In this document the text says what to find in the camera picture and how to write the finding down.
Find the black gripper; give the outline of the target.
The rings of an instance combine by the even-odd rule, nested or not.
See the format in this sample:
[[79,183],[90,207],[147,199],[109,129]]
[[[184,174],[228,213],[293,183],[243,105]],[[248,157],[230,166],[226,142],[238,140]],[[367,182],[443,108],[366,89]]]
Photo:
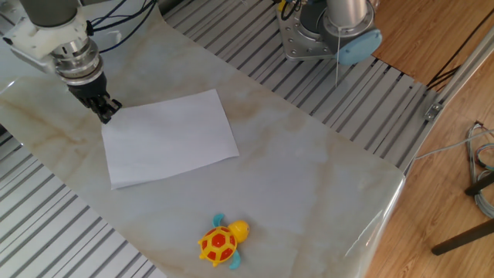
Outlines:
[[110,118],[122,107],[122,104],[111,99],[107,92],[107,78],[101,73],[95,80],[83,85],[68,85],[70,93],[82,103],[88,101],[89,108],[98,116],[102,124],[107,124]]

